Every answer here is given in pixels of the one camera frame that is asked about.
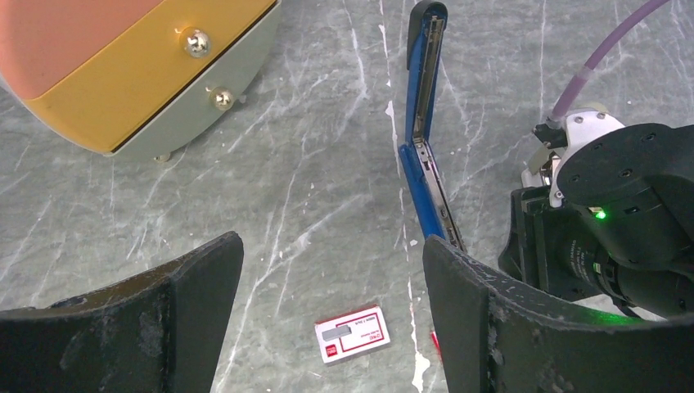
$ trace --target open stapler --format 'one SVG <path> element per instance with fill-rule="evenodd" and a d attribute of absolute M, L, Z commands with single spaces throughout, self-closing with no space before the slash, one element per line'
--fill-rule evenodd
<path fill-rule="evenodd" d="M 442 237 L 466 251 L 460 238 L 429 145 L 436 79 L 448 10 L 441 2 L 419 2 L 408 31 L 408 97 L 405 143 L 399 148 L 424 238 Z"/>

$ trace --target brass knob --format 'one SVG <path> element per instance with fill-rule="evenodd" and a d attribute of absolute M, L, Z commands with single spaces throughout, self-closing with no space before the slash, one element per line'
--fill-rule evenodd
<path fill-rule="evenodd" d="M 181 44 L 183 49 L 196 59 L 207 56 L 212 49 L 210 37 L 204 31 L 194 27 L 189 27 L 181 33 Z"/>
<path fill-rule="evenodd" d="M 216 88 L 210 94 L 212 105 L 220 111 L 228 111 L 234 105 L 234 96 L 226 88 Z"/>

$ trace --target yellow drawer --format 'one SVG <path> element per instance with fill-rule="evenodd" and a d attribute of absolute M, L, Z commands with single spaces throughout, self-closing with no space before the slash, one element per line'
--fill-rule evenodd
<path fill-rule="evenodd" d="M 70 141 L 112 152 L 274 3 L 164 0 L 76 71 L 24 103 Z M 210 37 L 210 52 L 202 58 L 190 56 L 181 44 L 181 33 L 190 27 Z"/>

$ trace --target gray marble surface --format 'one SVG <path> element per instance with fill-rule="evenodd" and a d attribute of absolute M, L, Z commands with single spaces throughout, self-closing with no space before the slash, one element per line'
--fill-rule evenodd
<path fill-rule="evenodd" d="M 432 143 L 471 254 L 495 266 L 531 127 L 642 0 L 445 3 Z M 246 260 L 213 391 L 446 391 L 395 152 L 413 5 L 285 0 L 246 102 L 163 165 L 80 150 L 0 95 L 0 309 L 44 307 L 235 230 Z M 693 20 L 673 0 L 581 99 L 626 124 L 694 122 Z M 370 302 L 392 345 L 324 366 L 313 322 Z"/>

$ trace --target red label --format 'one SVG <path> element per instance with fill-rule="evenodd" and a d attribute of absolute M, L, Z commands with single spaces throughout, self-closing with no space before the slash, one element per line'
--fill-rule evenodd
<path fill-rule="evenodd" d="M 335 355 L 337 355 L 337 347 L 335 346 L 335 344 L 333 344 L 333 345 L 331 345 L 331 346 L 327 346 L 327 347 L 326 347 L 326 352 L 327 352 L 327 357 L 328 357 L 328 358 L 331 357 L 331 356 L 335 356 Z"/>

